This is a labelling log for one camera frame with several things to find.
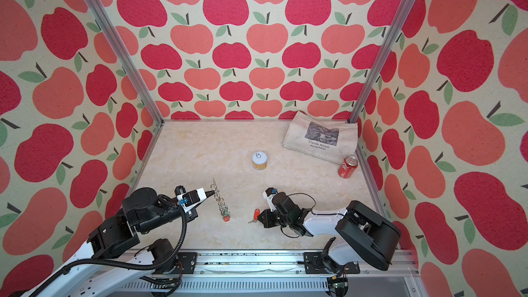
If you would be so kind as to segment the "metal car-shaped key holder plate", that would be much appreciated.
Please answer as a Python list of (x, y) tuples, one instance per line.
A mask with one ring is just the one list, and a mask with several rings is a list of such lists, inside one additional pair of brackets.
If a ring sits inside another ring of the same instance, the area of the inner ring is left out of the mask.
[(210, 185), (211, 190), (214, 192), (214, 199), (216, 200), (220, 214), (224, 222), (230, 221), (230, 211), (226, 205), (224, 198), (220, 195), (219, 189), (217, 187), (216, 181), (213, 180), (213, 183)]

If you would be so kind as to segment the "red framed tag with key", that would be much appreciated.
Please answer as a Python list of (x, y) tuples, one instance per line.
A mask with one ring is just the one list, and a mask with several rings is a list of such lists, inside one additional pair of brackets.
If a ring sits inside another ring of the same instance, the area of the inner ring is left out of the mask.
[(256, 209), (253, 213), (252, 220), (249, 221), (249, 224), (257, 222), (260, 214), (261, 214), (261, 211), (259, 209)]

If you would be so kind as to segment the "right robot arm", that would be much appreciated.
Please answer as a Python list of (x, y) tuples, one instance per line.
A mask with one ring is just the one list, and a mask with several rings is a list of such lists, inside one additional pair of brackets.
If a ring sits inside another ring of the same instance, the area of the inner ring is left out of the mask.
[(389, 269), (401, 230), (362, 202), (352, 201), (339, 210), (317, 211), (300, 208), (290, 195), (275, 188), (268, 188), (263, 197), (269, 208), (257, 221), (264, 228), (289, 228), (294, 233), (293, 239), (330, 236), (320, 256), (305, 264), (330, 274), (340, 274), (347, 264), (359, 261), (377, 270)]

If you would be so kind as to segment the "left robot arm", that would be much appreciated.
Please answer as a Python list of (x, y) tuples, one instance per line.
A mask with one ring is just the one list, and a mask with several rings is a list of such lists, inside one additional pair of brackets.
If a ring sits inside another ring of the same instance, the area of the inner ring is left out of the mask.
[[(195, 254), (180, 254), (188, 223), (197, 218), (197, 207), (213, 195), (212, 190), (186, 191), (183, 186), (175, 188), (174, 197), (157, 194), (152, 188), (137, 189), (61, 268), (31, 290), (16, 291), (14, 296), (108, 296), (136, 279), (173, 293), (183, 274), (192, 273), (195, 266)], [(121, 260), (139, 244), (140, 235), (176, 219), (182, 221), (176, 245), (158, 239), (128, 261)]]

